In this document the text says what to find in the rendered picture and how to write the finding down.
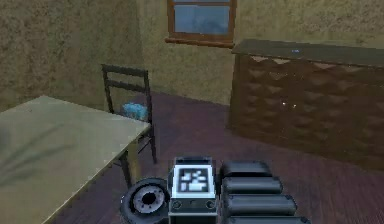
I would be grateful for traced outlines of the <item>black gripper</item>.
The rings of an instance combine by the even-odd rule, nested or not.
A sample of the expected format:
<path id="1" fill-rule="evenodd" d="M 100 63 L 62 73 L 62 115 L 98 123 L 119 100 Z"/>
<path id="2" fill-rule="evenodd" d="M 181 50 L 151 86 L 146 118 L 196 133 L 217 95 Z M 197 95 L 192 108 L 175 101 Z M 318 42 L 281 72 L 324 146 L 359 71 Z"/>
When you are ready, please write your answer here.
<path id="1" fill-rule="evenodd" d="M 142 179 L 120 199 L 121 224 L 167 224 L 169 200 L 165 179 Z"/>

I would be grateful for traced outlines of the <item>dark wooden chair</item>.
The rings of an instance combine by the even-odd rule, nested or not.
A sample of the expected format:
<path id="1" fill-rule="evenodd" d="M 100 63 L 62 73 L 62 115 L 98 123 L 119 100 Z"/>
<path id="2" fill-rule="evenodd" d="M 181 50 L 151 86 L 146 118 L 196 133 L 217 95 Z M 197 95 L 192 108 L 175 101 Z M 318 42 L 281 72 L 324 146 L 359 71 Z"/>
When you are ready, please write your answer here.
<path id="1" fill-rule="evenodd" d="M 145 131 L 140 137 L 139 140 L 147 139 L 147 141 L 141 146 L 138 153 L 141 153 L 147 145 L 150 145 L 152 160 L 153 163 L 157 163 L 157 148 L 153 124 L 153 103 L 152 103 L 152 94 L 149 82 L 149 72 L 145 69 L 131 68 L 131 67 L 122 67 L 117 65 L 102 64 L 101 65 L 102 75 L 103 75 L 103 84 L 105 91 L 105 98 L 108 105 L 108 110 L 110 113 L 115 114 L 113 107 L 113 101 L 111 97 L 110 89 L 112 87 L 124 89 L 127 91 L 140 92 L 145 95 L 146 103 L 143 106 L 146 106 L 148 109 L 148 116 L 146 120 L 139 120 L 147 122 L 149 124 L 149 129 Z M 108 77 L 109 73 L 117 73 L 120 75 L 139 77 L 143 79 L 143 85 L 131 84 L 123 81 L 112 80 Z"/>

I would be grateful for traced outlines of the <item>light blue cushion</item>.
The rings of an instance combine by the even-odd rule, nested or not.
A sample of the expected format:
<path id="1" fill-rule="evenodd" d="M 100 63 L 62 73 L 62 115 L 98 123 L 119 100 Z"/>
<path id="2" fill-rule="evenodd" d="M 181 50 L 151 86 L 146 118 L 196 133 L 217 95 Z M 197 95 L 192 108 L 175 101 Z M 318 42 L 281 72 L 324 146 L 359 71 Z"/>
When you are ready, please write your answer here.
<path id="1" fill-rule="evenodd" d="M 129 118 L 137 120 L 146 120 L 148 109 L 146 106 L 137 103 L 127 103 L 122 106 L 123 114 Z"/>

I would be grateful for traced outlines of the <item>pale green table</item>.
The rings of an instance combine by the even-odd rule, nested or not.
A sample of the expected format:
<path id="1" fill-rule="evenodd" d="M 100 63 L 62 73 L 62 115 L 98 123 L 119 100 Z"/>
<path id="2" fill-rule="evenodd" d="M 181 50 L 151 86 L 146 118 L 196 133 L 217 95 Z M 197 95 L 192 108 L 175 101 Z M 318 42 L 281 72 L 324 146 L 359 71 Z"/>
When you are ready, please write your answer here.
<path id="1" fill-rule="evenodd" d="M 145 122 L 48 96 L 0 113 L 0 224 L 49 224 L 106 168 L 137 156 Z"/>

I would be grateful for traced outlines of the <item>brown wooden window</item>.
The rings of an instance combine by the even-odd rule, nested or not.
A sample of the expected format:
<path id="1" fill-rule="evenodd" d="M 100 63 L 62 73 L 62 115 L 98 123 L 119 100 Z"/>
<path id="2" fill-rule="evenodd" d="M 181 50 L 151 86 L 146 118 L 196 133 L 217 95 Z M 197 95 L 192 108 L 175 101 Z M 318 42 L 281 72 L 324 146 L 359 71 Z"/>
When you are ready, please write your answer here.
<path id="1" fill-rule="evenodd" d="M 234 46 L 237 0 L 167 0 L 166 43 Z"/>

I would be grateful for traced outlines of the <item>brown wooden sideboard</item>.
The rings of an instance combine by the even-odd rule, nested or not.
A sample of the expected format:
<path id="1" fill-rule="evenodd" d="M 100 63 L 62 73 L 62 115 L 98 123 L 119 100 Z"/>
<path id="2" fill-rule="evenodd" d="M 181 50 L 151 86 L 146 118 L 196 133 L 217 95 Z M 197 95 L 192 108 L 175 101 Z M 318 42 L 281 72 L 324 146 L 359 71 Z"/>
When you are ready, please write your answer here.
<path id="1" fill-rule="evenodd" d="M 244 39 L 232 52 L 233 133 L 384 171 L 384 49 Z"/>

